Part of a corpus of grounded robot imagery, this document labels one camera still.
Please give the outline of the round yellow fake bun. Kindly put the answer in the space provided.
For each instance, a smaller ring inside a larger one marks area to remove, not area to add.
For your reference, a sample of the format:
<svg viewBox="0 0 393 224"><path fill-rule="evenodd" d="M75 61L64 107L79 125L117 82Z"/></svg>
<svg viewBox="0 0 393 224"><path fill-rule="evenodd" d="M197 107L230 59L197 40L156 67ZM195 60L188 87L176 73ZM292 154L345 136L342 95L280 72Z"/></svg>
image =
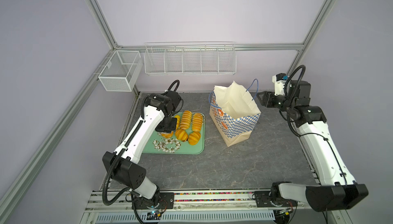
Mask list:
<svg viewBox="0 0 393 224"><path fill-rule="evenodd" d="M171 138L171 137L174 135L174 132L170 132L170 133L160 133L160 135L161 135L163 138L169 139L169 138Z"/></svg>

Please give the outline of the round striped fake bun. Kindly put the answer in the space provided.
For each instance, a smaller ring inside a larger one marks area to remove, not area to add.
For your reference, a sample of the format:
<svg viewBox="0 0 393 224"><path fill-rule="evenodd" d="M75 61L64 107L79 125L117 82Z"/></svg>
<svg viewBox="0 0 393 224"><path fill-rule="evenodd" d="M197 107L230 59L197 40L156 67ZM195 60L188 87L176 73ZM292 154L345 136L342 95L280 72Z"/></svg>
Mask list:
<svg viewBox="0 0 393 224"><path fill-rule="evenodd" d="M196 145L198 144L200 138L201 138L200 132L192 132L191 134L189 134L187 141L190 145Z"/></svg>

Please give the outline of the striped round fake bread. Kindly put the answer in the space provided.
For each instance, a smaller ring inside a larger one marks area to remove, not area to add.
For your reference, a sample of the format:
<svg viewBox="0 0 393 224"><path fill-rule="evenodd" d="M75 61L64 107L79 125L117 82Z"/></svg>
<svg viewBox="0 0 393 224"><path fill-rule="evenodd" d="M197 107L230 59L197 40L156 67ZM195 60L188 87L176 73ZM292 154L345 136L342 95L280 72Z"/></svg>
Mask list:
<svg viewBox="0 0 393 224"><path fill-rule="evenodd" d="M186 132L186 130L181 129L181 128L179 128L175 131L175 136L176 136L177 140L180 140L180 141L187 141L188 140L188 133Z"/></svg>

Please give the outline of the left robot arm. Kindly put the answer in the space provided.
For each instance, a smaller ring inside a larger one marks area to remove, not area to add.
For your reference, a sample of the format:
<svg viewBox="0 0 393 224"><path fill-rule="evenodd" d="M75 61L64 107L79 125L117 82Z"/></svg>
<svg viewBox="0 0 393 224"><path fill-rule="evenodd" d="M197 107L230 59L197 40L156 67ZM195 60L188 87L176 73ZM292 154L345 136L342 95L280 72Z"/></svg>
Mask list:
<svg viewBox="0 0 393 224"><path fill-rule="evenodd" d="M160 201L159 187L146 176L146 169L139 166L143 150L154 132L170 133L176 129L173 117L182 98L175 91L146 96L141 104L140 117L124 141L114 150L106 152L102 158L106 176L102 188L102 201L112 205L126 191L155 207ZM125 186L113 199L108 199L110 180Z"/></svg>

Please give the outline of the checkered paper bag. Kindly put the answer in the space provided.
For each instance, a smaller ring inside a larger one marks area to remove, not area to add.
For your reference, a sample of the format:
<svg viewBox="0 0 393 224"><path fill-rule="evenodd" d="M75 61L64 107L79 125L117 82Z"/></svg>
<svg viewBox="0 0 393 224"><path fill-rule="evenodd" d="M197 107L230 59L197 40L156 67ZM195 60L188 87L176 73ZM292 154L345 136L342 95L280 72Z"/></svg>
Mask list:
<svg viewBox="0 0 393 224"><path fill-rule="evenodd" d="M248 140L260 118L256 93L250 91L254 84L259 88L257 79L248 87L234 81L228 87L215 86L209 94L209 114L228 147Z"/></svg>

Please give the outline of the yellow fake bread loaf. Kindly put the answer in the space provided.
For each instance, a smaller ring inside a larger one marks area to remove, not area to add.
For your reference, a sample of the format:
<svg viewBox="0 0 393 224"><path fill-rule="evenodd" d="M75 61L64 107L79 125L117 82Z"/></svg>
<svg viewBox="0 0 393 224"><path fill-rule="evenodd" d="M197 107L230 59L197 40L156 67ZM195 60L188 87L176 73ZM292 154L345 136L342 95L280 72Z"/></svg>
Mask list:
<svg viewBox="0 0 393 224"><path fill-rule="evenodd" d="M204 122L204 116L201 113L195 113L192 117L191 129L193 132L200 132Z"/></svg>

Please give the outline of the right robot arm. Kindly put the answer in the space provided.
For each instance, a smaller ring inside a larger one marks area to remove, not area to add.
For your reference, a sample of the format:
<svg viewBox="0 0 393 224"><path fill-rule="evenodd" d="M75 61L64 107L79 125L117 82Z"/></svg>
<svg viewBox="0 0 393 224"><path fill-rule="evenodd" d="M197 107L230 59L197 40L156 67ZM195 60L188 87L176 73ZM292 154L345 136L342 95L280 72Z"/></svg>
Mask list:
<svg viewBox="0 0 393 224"><path fill-rule="evenodd" d="M310 105L311 85L273 78L274 91L257 94L266 108L277 108L287 115L291 132L315 171L318 185L276 182L271 199L288 199L308 204L316 212L349 210L369 195L368 188L356 181L342 160L319 106Z"/></svg>

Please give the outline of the small striped yellow bread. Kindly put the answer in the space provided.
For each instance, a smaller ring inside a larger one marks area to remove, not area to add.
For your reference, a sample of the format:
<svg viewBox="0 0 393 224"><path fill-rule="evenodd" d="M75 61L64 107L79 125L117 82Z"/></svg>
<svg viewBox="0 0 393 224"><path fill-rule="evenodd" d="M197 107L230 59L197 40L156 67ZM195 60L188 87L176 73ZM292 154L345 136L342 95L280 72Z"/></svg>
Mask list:
<svg viewBox="0 0 393 224"><path fill-rule="evenodd" d="M174 118L176 118L176 130L178 130L181 122L181 117L179 115L175 115Z"/></svg>

